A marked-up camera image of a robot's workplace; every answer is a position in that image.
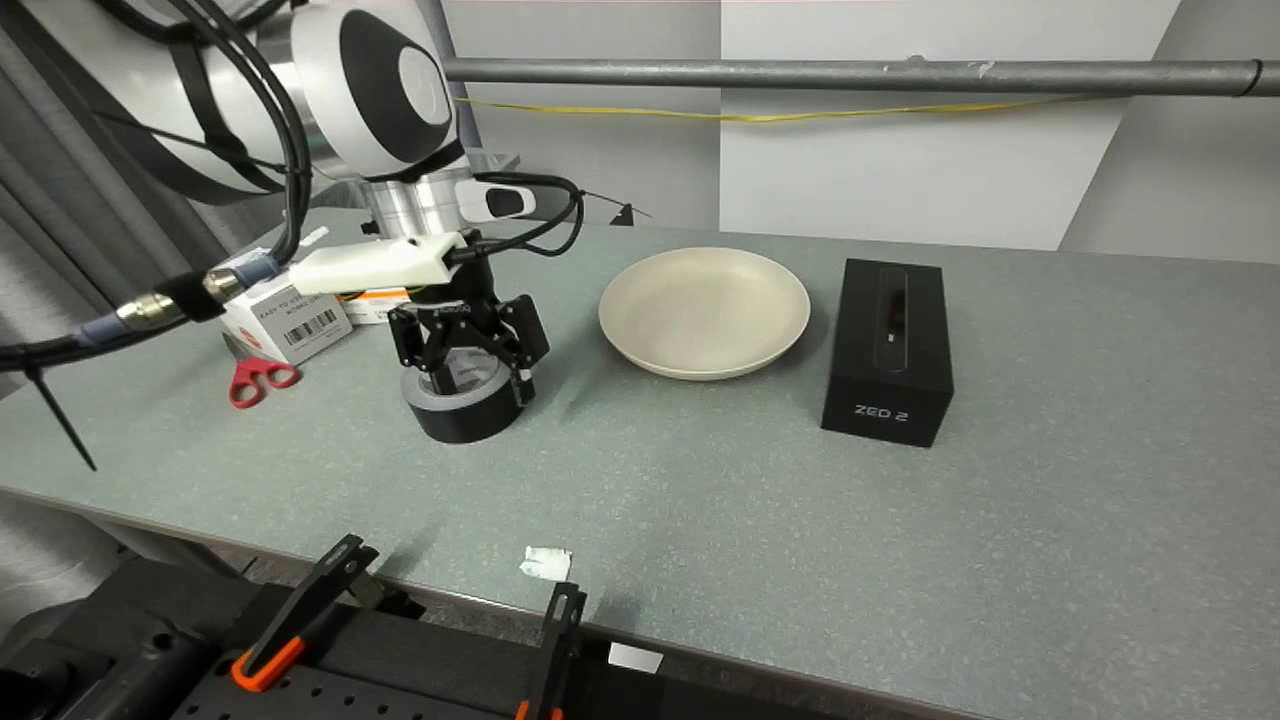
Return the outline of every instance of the black clamp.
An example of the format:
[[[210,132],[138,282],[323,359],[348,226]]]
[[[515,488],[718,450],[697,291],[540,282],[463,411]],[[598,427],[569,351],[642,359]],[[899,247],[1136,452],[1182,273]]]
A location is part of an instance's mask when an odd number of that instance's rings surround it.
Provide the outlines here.
[[[322,565],[288,593],[267,632],[235,658],[232,685],[251,697],[267,694],[316,645],[323,616],[371,559],[378,550],[359,537],[333,543],[333,554],[323,554]]]
[[[543,324],[529,297],[515,297],[508,306],[446,306],[446,308],[396,308],[388,317],[396,355],[405,367],[422,367],[434,378],[434,385],[450,398],[458,391],[458,380],[450,371],[454,347],[485,347],[501,363],[508,363],[515,378],[547,355]]]
[[[515,704],[515,720],[569,720],[565,718],[565,688],[580,647],[580,622],[590,607],[590,593],[576,585],[556,585],[543,642],[523,680],[523,702]]]

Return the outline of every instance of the white plate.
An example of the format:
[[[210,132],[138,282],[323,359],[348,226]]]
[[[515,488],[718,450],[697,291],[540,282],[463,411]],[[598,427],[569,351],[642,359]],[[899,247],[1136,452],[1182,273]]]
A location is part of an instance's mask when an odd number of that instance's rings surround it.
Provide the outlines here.
[[[804,285],[739,247],[677,247],[623,269],[601,329],[634,363],[673,380],[730,380],[785,355],[808,324]]]

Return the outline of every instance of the black box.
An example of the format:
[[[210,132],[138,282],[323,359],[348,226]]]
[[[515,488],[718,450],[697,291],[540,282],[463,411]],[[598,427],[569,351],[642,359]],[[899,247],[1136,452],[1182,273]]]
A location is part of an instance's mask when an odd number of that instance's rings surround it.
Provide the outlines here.
[[[929,450],[950,406],[943,273],[848,260],[826,427]]]

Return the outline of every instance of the gray table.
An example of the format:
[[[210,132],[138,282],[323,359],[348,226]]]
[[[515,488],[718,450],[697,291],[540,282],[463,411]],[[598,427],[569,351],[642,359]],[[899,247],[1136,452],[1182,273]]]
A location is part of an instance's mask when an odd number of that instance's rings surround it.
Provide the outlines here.
[[[816,300],[731,385],[628,367],[598,331],[617,269],[739,245]],[[958,406],[934,452],[820,434],[846,256],[943,264]],[[529,543],[574,550],[591,624],[984,718],[1276,718],[1280,269],[590,234],[503,256],[553,355],[496,441],[434,445],[386,331],[295,391],[226,406],[214,329],[0,406],[0,488],[193,539],[316,557],[341,533],[417,587],[540,614]]]

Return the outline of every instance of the tissue box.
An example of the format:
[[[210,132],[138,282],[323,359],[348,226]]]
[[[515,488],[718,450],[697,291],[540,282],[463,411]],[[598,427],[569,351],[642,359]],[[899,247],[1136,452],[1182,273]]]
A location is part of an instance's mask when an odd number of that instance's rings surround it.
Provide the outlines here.
[[[226,308],[226,329],[251,351],[303,363],[351,335],[348,313],[333,297],[300,297],[288,276],[251,285]]]
[[[952,391],[943,273],[848,260],[826,427],[929,450]]]

